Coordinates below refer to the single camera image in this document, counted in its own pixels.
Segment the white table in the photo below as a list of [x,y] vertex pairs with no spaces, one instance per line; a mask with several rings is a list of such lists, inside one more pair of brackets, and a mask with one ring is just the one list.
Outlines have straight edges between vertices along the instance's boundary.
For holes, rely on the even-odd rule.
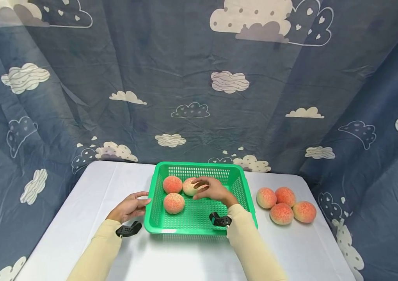
[[[60,208],[28,258],[16,281],[65,281],[101,222],[129,193],[149,190],[155,165],[93,162]],[[291,188],[298,199],[314,201],[305,181],[296,175],[245,172],[252,196],[261,187]],[[355,281],[318,211],[310,225],[293,221],[277,226],[269,211],[255,203],[258,229],[277,255],[290,281]],[[123,238],[108,281],[246,280],[225,238],[192,240],[140,232]]]

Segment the beige sleeve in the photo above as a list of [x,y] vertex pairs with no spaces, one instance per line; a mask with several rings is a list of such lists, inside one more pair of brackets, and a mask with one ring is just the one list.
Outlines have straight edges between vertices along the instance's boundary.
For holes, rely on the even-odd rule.
[[115,233],[120,227],[111,219],[102,222],[67,281],[105,281],[121,247],[121,238]]
[[235,250],[247,281],[287,281],[275,255],[261,239],[252,215],[240,204],[229,208],[232,223],[227,237]]

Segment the green plastic basket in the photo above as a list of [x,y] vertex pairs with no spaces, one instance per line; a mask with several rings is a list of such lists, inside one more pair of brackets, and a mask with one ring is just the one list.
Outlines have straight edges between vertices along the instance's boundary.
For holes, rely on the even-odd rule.
[[244,177],[243,169],[232,164],[161,162],[155,166],[152,176],[149,198],[151,203],[146,207],[144,226],[152,234],[188,234],[188,235],[226,235],[227,229],[212,225],[209,216],[217,212],[219,216],[227,215],[227,208],[218,201],[208,198],[193,200],[192,197],[181,195],[185,199],[185,208],[176,215],[167,213],[163,207],[166,193],[163,180],[168,176],[179,177],[182,181],[191,177],[214,177],[230,190],[241,206],[252,213],[255,225],[255,208],[251,193]]

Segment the blue fabric backdrop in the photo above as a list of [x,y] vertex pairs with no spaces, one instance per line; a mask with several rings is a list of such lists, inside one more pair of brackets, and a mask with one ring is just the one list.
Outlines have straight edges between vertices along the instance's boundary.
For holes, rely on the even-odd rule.
[[398,280],[398,0],[0,1],[0,281],[97,159],[302,175]]

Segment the peach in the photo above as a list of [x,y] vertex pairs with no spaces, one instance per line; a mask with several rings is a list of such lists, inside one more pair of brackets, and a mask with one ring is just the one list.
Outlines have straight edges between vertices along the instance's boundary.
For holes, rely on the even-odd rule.
[[294,218],[293,210],[285,203],[275,204],[269,215],[273,222],[281,225],[290,224]]
[[182,191],[182,181],[176,176],[169,176],[163,181],[163,189],[166,193],[180,193]]
[[271,189],[263,187],[256,193],[256,202],[264,209],[271,209],[277,202],[277,196]]
[[163,207],[168,213],[180,213],[185,207],[185,199],[178,193],[169,193],[163,199]]
[[311,224],[316,218],[316,208],[308,201],[297,202],[293,206],[294,218],[300,222]]
[[288,187],[280,187],[275,191],[275,195],[277,196],[277,204],[285,203],[290,208],[296,204],[296,195]]
[[207,185],[204,184],[202,186],[199,186],[197,189],[194,189],[194,186],[196,184],[192,184],[191,182],[193,180],[196,180],[196,178],[187,178],[184,182],[183,182],[183,192],[188,195],[188,196],[194,196],[196,195],[196,193],[198,193],[199,189],[202,189],[204,187],[206,187]]

